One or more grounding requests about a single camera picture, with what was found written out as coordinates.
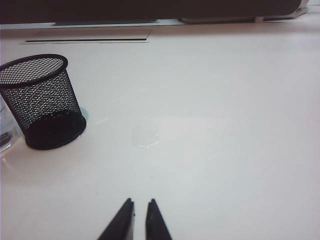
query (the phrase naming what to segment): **white table surface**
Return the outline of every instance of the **white table surface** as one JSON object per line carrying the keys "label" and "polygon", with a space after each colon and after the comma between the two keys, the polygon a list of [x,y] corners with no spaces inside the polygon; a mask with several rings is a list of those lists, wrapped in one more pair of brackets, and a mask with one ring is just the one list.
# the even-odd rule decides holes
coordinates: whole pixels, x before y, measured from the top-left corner
{"label": "white table surface", "polygon": [[320,6],[285,22],[135,28],[148,42],[1,33],[1,64],[66,56],[87,117],[64,147],[20,138],[1,155],[1,239],[96,240],[131,197],[135,240],[151,198],[174,240],[319,240]]}

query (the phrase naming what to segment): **pen holder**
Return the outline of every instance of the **pen holder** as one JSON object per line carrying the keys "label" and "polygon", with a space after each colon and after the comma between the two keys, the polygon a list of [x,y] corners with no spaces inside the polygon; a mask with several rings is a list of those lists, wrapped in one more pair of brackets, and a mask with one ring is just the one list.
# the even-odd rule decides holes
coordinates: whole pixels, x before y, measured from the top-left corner
{"label": "pen holder", "polygon": [[86,128],[67,65],[64,56],[41,54],[0,67],[0,93],[33,149],[61,147]]}

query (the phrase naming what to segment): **transparent container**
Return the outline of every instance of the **transparent container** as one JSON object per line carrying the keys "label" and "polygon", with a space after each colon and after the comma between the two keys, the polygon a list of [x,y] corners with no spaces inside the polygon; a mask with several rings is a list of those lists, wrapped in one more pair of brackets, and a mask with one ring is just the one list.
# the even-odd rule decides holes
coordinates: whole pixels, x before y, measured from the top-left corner
{"label": "transparent container", "polygon": [[2,96],[0,98],[0,151],[2,152],[17,140],[18,126]]}

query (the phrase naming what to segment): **metal mesh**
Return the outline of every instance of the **metal mesh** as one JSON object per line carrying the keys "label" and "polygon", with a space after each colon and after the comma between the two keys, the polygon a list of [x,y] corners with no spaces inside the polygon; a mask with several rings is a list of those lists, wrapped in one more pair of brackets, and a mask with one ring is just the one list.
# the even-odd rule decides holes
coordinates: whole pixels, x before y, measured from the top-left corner
{"label": "metal mesh", "polygon": [[[28,59],[0,72],[1,85],[21,83],[26,85],[0,88],[3,99],[25,135],[27,128],[43,116],[65,110],[81,114],[66,69],[61,69],[55,77],[45,78],[48,74],[59,70],[63,63],[62,59],[55,57]],[[33,85],[28,84],[41,77],[45,79]]]}
{"label": "metal mesh", "polygon": [[18,84],[35,80],[57,71],[63,63],[64,61],[59,58],[40,58],[20,62],[2,70],[0,82]]}

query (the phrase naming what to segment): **water spot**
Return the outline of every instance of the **water spot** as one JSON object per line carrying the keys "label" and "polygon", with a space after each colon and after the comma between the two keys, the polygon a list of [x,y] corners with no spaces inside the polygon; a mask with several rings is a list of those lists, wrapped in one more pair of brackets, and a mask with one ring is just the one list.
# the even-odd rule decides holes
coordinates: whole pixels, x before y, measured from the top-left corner
{"label": "water spot", "polygon": [[132,144],[148,149],[159,142],[158,133],[150,126],[137,126],[133,129]]}

